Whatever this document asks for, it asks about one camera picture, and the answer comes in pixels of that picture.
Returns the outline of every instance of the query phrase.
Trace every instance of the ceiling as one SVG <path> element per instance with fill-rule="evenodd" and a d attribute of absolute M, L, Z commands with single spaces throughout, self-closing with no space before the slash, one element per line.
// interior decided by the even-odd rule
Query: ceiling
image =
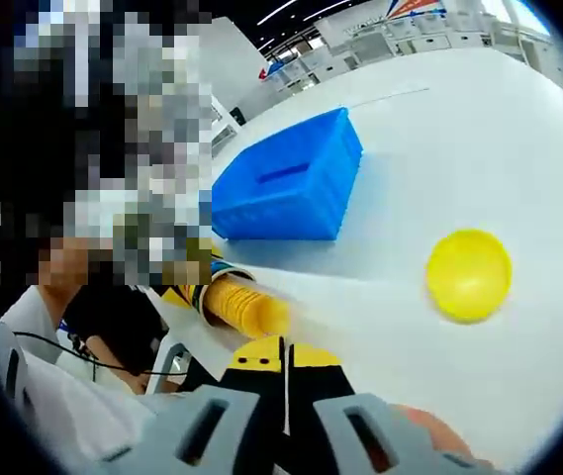
<path fill-rule="evenodd" d="M 286 4 L 288 0 L 210 0 L 209 3 L 213 18 L 230 18 L 256 47 L 260 48 L 274 39 L 273 43 L 261 50 L 263 54 L 266 54 L 283 43 L 285 39 L 292 37 L 295 32 L 305 30 L 319 19 L 319 17 L 314 17 L 304 22 L 304 18 L 339 1 L 297 0 L 261 26 L 257 26 L 257 23 Z M 332 15 L 349 8 L 350 5 L 357 5 L 365 1 L 367 0 L 348 0 L 331 10 L 327 10 L 323 15 Z"/>

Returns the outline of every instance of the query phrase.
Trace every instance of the ceiling light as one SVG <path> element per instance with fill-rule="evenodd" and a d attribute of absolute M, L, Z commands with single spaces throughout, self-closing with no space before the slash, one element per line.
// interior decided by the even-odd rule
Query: ceiling light
<path fill-rule="evenodd" d="M 267 22 L 268 20 L 270 20 L 272 17 L 274 17 L 277 13 L 279 13 L 281 10 L 283 10 L 284 8 L 289 7 L 290 5 L 292 5 L 294 2 L 296 2 L 297 0 L 290 0 L 288 3 L 281 5 L 279 8 L 277 8 L 274 12 L 272 12 L 270 15 L 268 15 L 267 17 L 263 18 L 259 23 L 257 23 L 257 27 L 261 26 L 263 23 Z"/>
<path fill-rule="evenodd" d="M 261 51 L 262 49 L 264 49 L 265 47 L 270 45 L 272 42 L 274 42 L 274 38 L 272 40 L 270 40 L 268 43 L 266 43 L 265 45 L 263 45 L 262 47 L 258 47 L 257 51 Z"/>
<path fill-rule="evenodd" d="M 314 18 L 318 15 L 320 15 L 323 12 L 326 12 L 327 10 L 331 10 L 332 8 L 337 7 L 338 5 L 342 5 L 343 3 L 347 3 L 349 0 L 342 0 L 341 2 L 338 3 L 334 3 L 333 5 L 329 5 L 328 7 L 325 7 L 323 10 L 319 10 L 317 13 L 313 13 L 312 15 L 310 15 L 309 17 L 306 17 L 303 19 L 304 22 L 307 22 L 308 20 L 310 20 L 311 18 Z"/>

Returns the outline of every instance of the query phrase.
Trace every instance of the white table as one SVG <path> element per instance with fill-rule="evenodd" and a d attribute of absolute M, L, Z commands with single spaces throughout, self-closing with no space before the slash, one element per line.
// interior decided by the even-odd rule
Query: white table
<path fill-rule="evenodd" d="M 434 412 L 477 456 L 523 467 L 563 423 L 563 90 L 483 48 L 382 61 L 246 124 L 214 178 L 245 146 L 339 105 L 365 155 L 338 240 L 221 242 L 226 258 L 268 267 L 251 271 L 305 303 L 292 337 L 335 352 L 357 392 Z M 514 265 L 502 308 L 469 327 L 423 284 L 433 245 L 460 228 L 495 234 Z M 194 339 L 227 358 L 215 331 Z"/>

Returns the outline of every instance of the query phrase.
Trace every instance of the yellow plastic cup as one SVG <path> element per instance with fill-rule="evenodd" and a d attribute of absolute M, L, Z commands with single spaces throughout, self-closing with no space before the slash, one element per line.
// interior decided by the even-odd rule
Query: yellow plastic cup
<path fill-rule="evenodd" d="M 505 300 L 511 281 L 512 263 L 503 245 L 478 230 L 442 239 L 426 266 L 426 285 L 435 304 L 462 324 L 489 317 Z"/>

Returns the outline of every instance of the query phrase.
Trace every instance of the cable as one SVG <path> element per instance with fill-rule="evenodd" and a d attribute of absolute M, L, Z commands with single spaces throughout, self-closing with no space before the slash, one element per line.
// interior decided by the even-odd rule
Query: cable
<path fill-rule="evenodd" d="M 45 341 L 46 343 L 48 343 L 52 346 L 55 346 L 59 349 L 62 349 L 66 353 L 70 353 L 70 354 L 74 355 L 75 357 L 82 359 L 83 361 L 87 361 L 89 363 L 94 363 L 96 366 L 103 366 L 104 368 L 118 369 L 118 370 L 121 370 L 121 371 L 127 371 L 128 373 L 131 373 L 131 371 L 129 369 L 124 368 L 123 366 L 114 366 L 112 364 L 101 363 L 99 361 L 96 361 L 95 359 L 86 358 L 85 356 L 83 356 L 81 354 L 75 353 L 71 349 L 68 349 L 64 346 L 61 346 L 60 344 L 56 343 L 55 341 L 52 341 L 51 339 L 48 339 L 44 336 L 40 336 L 36 333 L 30 333 L 30 332 L 13 332 L 13 333 L 16 336 L 29 336 L 30 338 Z M 183 372 L 183 373 L 161 373 L 161 372 L 158 372 L 158 371 L 142 371 L 141 374 L 157 374 L 158 376 L 185 376 L 187 373 L 186 373 L 186 371 Z"/>

